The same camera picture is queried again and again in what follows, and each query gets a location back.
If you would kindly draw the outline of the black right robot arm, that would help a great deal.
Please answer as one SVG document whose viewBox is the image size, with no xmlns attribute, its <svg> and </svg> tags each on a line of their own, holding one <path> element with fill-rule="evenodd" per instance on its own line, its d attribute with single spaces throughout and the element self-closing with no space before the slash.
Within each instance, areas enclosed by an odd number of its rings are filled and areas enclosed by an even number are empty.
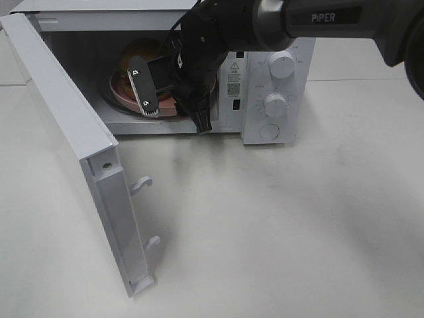
<svg viewBox="0 0 424 318">
<path fill-rule="evenodd" d="M 422 1 L 198 1 L 170 29 L 170 54 L 131 58 L 127 73 L 144 116 L 169 93 L 202 134 L 212 129 L 209 86 L 229 52 L 281 51 L 305 37 L 370 38 L 423 95 Z"/>
</svg>

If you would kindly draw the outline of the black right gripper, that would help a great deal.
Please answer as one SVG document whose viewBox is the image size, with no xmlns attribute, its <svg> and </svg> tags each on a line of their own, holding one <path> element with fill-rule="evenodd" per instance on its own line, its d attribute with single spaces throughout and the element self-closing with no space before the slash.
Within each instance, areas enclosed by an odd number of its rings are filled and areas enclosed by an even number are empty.
<svg viewBox="0 0 424 318">
<path fill-rule="evenodd" d="M 143 116 L 158 116 L 156 91 L 165 91 L 198 133 L 212 130 L 210 85 L 229 52 L 219 32 L 222 9 L 222 3 L 196 3 L 172 26 L 167 56 L 149 63 L 141 56 L 129 60 L 127 75 Z"/>
</svg>

